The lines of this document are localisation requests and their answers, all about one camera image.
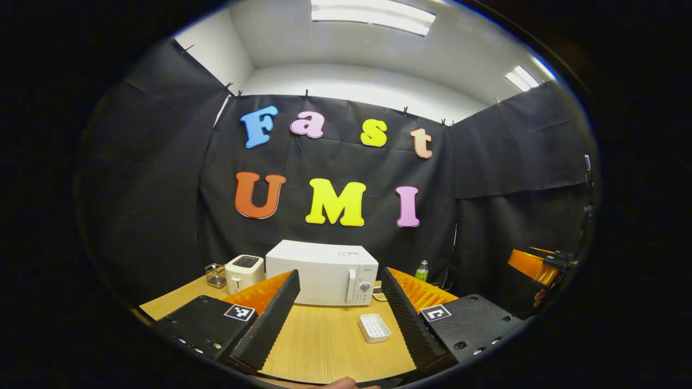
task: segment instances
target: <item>microwave door handle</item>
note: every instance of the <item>microwave door handle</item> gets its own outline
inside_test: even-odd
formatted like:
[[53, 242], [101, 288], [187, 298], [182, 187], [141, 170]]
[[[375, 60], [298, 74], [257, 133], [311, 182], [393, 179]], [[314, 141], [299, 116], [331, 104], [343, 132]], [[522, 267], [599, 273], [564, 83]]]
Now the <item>microwave door handle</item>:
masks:
[[353, 302], [353, 290], [356, 287], [356, 271], [350, 269], [348, 271], [348, 291], [346, 292], [346, 303], [351, 304]]

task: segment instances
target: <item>black curtain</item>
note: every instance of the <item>black curtain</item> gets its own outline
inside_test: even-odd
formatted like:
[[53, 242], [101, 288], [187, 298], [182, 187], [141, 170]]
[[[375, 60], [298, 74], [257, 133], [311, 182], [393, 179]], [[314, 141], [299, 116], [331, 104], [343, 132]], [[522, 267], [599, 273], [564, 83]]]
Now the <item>black curtain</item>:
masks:
[[526, 318], [541, 288], [507, 260], [530, 246], [579, 248], [584, 156], [599, 157], [590, 128], [578, 102], [547, 82], [459, 122], [450, 138], [459, 162], [453, 291]]
[[[250, 149], [240, 118], [268, 106], [272, 116], [270, 140]], [[289, 128], [302, 111], [325, 117], [320, 138], [294, 134]], [[386, 123], [386, 144], [361, 142], [363, 122]], [[410, 132], [424, 128], [431, 136], [429, 159], [417, 155]], [[264, 257], [282, 239], [363, 246], [384, 266], [414, 273], [428, 261], [430, 281], [442, 281], [452, 259], [455, 226], [452, 144], [441, 123], [374, 105], [331, 98], [302, 96], [242, 96], [231, 98], [212, 133], [199, 181], [199, 221], [202, 256], [206, 262], [226, 263], [236, 255]], [[254, 172], [253, 203], [264, 205], [267, 174], [281, 174], [278, 208], [266, 219], [247, 218], [235, 208], [238, 172]], [[349, 182], [366, 185], [361, 227], [310, 224], [305, 217], [313, 200], [311, 179], [331, 181], [339, 195]], [[414, 186], [420, 225], [397, 226], [398, 186]]]
[[112, 286], [139, 305], [204, 273], [197, 181], [224, 86], [174, 40], [101, 99], [74, 191], [82, 239]]

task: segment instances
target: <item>microwave control panel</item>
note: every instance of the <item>microwave control panel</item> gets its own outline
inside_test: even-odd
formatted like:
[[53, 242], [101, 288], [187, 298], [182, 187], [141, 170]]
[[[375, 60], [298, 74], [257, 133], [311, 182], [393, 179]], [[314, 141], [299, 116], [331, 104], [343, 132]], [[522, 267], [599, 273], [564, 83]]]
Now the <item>microwave control panel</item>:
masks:
[[353, 305], [370, 305], [376, 276], [377, 262], [359, 264], [354, 285]]

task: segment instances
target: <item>black plastic mount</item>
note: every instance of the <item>black plastic mount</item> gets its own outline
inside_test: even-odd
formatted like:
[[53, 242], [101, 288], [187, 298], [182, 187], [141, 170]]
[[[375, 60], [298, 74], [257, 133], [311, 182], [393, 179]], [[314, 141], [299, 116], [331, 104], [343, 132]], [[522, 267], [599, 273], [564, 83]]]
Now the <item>black plastic mount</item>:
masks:
[[257, 319], [255, 311], [243, 320], [227, 316], [231, 307], [233, 304], [216, 298], [197, 296], [155, 325], [182, 345], [217, 359], [224, 350], [235, 345]]
[[225, 355], [225, 358], [219, 362], [230, 363], [235, 368], [239, 368], [238, 362], [240, 362], [240, 366], [250, 368], [254, 370], [253, 372], [261, 370], [299, 293], [298, 270], [293, 270], [276, 292], [264, 313], [257, 319], [252, 328], [239, 339], [230, 353], [230, 358]]
[[477, 294], [422, 309], [420, 319], [457, 363], [497, 348], [524, 323]]
[[299, 293], [300, 279], [294, 270], [259, 318], [252, 307], [198, 296], [156, 325], [197, 353], [245, 374], [257, 374]]
[[388, 268], [382, 270], [382, 292], [392, 308], [416, 369], [427, 373], [446, 365], [448, 353], [430, 333]]

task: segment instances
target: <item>white toaster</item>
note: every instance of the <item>white toaster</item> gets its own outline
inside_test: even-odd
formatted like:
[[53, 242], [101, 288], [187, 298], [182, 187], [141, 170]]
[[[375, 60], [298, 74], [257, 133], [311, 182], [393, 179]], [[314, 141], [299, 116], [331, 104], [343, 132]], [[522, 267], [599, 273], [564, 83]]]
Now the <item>white toaster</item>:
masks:
[[246, 287], [264, 281], [264, 260], [254, 255], [238, 255], [227, 263], [226, 285], [228, 294], [234, 294]]

